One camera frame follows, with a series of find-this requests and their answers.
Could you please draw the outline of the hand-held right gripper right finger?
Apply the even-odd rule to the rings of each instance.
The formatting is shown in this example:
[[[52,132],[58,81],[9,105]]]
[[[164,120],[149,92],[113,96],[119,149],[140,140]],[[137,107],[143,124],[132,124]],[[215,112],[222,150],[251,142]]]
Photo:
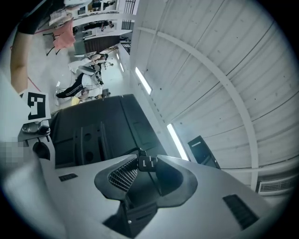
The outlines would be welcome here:
[[[261,239],[268,203],[216,168],[159,155],[157,170],[180,186],[157,201],[140,239]]]

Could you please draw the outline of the red fabric cover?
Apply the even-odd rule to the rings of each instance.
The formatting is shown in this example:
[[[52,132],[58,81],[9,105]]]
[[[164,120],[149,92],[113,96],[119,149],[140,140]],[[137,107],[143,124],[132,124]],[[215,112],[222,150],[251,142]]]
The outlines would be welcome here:
[[[76,41],[73,34],[73,18],[64,25],[55,29],[53,31],[53,35],[53,45],[56,51],[73,46]]]

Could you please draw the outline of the small black panel device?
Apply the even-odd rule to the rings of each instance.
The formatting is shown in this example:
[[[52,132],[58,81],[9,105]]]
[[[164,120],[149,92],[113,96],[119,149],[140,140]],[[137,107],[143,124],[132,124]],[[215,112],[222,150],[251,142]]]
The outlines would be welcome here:
[[[188,145],[198,164],[221,169],[212,151],[201,136],[188,142]]]

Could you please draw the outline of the brown wooden counter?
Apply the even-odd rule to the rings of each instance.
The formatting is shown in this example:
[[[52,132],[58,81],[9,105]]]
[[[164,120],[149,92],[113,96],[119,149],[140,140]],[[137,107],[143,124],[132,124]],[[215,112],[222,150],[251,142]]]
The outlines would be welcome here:
[[[104,36],[93,39],[84,40],[86,53],[102,52],[120,42],[119,36]]]

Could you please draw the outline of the black television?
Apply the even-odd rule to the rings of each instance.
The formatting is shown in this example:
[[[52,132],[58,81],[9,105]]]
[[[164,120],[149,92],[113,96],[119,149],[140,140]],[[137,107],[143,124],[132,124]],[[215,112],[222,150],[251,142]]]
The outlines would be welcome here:
[[[96,99],[59,110],[50,121],[57,169],[107,161],[142,149],[166,151],[132,94]]]

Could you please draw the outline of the white ceiling air conditioner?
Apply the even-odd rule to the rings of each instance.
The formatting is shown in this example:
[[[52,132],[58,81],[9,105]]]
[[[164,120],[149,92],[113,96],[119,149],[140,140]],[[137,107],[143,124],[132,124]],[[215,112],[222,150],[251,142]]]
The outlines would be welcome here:
[[[297,184],[297,177],[291,176],[276,180],[259,181],[256,192],[261,195],[283,194],[291,191]]]

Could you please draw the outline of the long ceiling light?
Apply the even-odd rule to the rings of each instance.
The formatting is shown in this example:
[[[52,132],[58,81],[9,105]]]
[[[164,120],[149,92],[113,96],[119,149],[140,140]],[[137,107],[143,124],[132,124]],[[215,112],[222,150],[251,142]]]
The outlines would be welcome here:
[[[173,125],[172,124],[168,124],[167,125],[167,129],[168,129],[168,131],[169,131],[169,133],[170,133],[170,135],[171,135],[171,137],[172,137],[172,139],[174,141],[174,144],[175,144],[175,146],[176,146],[176,148],[177,148],[177,150],[178,150],[178,152],[180,154],[181,159],[185,160],[185,161],[189,161],[188,156],[187,156],[187,154],[186,154],[186,152],[184,150],[184,147],[183,147],[182,143],[180,142],[180,139],[179,139],[179,137],[178,137],[178,135],[177,135],[177,133],[176,133]]]
[[[152,88],[149,85],[149,83],[147,82],[147,80],[145,79],[145,77],[143,76],[143,74],[140,72],[140,70],[135,67],[135,73],[138,76],[140,82],[142,83],[143,87],[145,88],[146,92],[150,95],[152,92]]]

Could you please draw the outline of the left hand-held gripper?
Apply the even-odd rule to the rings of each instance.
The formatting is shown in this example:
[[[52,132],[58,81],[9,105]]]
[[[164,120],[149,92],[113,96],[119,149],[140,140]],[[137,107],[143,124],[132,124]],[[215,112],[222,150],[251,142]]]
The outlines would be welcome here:
[[[47,93],[37,91],[23,91],[20,97],[28,105],[30,112],[26,117],[20,133],[18,141],[23,143],[24,146],[29,145],[30,140],[38,139],[40,137],[48,136],[50,134],[51,119],[49,96]],[[52,163],[53,168],[56,167],[55,148],[51,139],[41,139],[49,152],[49,161]],[[39,158],[43,157],[43,146],[40,142],[33,145],[33,151]]]

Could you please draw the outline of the person's left forearm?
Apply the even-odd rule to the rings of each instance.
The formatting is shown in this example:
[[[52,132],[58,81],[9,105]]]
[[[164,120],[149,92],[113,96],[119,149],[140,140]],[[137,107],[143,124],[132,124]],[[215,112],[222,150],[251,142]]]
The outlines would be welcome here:
[[[28,54],[33,35],[16,32],[11,50],[11,85],[17,93],[28,87]]]

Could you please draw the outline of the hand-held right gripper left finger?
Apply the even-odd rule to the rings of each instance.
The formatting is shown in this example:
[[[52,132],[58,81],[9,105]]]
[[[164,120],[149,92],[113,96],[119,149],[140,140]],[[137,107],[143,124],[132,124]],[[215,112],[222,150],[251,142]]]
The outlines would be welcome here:
[[[49,160],[39,160],[51,199],[63,221],[66,239],[129,239],[103,224],[117,212],[120,202],[105,198],[96,188],[94,178],[98,172],[134,157],[127,155],[62,169],[56,169]]]

